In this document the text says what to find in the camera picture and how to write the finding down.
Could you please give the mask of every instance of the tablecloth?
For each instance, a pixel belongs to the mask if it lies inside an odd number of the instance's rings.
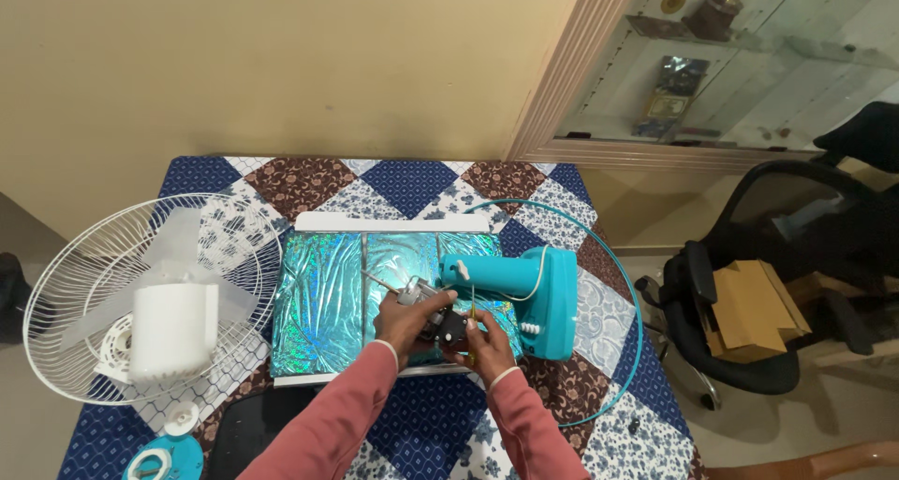
[[[377,219],[440,218],[485,200],[531,199],[562,209],[601,234],[572,164],[413,162],[271,157],[179,157],[159,197],[188,192],[238,196],[283,235],[304,211]],[[577,252],[575,353],[568,361],[524,358],[521,367],[558,421],[597,412],[617,394],[641,348],[630,387],[593,421],[562,428],[595,478],[703,478],[705,469],[649,337],[637,344],[626,283],[600,245],[567,220],[531,206],[483,208],[504,255],[550,244]],[[179,394],[125,406],[84,405],[60,479],[118,478],[162,429],[166,408],[201,408],[194,432],[207,454],[227,405],[272,385],[262,338],[215,376]],[[517,478],[474,375],[400,378],[346,478]]]

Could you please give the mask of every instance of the pink long sleeve shirt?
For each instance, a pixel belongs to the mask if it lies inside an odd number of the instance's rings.
[[[384,408],[397,370],[396,353],[387,343],[367,345],[238,480],[342,478]],[[523,480],[590,477],[520,369],[494,382],[487,391],[487,406]]]

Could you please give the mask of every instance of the person's right hand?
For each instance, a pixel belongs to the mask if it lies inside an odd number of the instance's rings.
[[[466,320],[467,339],[453,345],[453,349],[442,346],[443,357],[449,362],[455,362],[460,366],[471,369],[484,380],[484,387],[489,389],[494,380],[509,368],[515,368],[515,356],[511,353],[509,337],[494,320],[491,313],[483,310],[475,312],[478,321],[487,327],[487,332],[478,329],[478,326],[469,318]],[[474,352],[475,362],[472,364],[470,356],[463,356],[460,351]]]

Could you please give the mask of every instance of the white cable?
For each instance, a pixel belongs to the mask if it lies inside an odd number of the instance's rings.
[[[546,257],[547,248],[549,248],[549,245],[545,245],[543,247],[543,253],[540,255],[540,270],[537,273],[537,283],[534,284],[534,290],[532,290],[527,297],[512,297],[511,295],[503,294],[502,292],[500,292],[501,296],[505,297],[506,299],[511,299],[512,301],[527,301],[528,299],[531,299],[531,297],[534,295],[534,292],[536,292],[537,288],[540,287],[540,279],[543,278],[543,260]]]

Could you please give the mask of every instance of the black office chair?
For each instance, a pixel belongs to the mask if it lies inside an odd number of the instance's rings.
[[[818,271],[882,295],[883,276],[890,274],[884,267],[894,258],[872,254],[870,244],[846,243],[845,236],[848,229],[862,239],[870,237],[865,233],[882,231],[887,225],[882,220],[899,211],[891,202],[899,194],[878,194],[835,166],[849,156],[899,172],[897,142],[899,106],[866,106],[843,126],[815,139],[827,151],[818,162],[774,161],[751,169],[708,235],[699,242],[687,242],[665,263],[663,286],[659,288],[649,277],[635,282],[644,300],[663,311],[663,329],[647,325],[667,340],[660,359],[667,354],[668,342],[673,343],[705,385],[707,393],[701,402],[707,408],[721,405],[710,377],[757,394],[793,390],[799,382],[795,348],[825,336],[845,341],[854,352],[873,352],[872,334],[848,300],[836,292],[826,294],[819,310],[825,319],[817,321],[819,327],[813,325],[814,336],[795,340],[785,354],[746,364],[712,357],[700,316],[710,316],[717,300],[712,271],[734,260],[760,258],[785,282]],[[872,210],[871,205],[880,206]],[[859,225],[860,218],[869,224]],[[882,241],[895,243],[893,238]]]

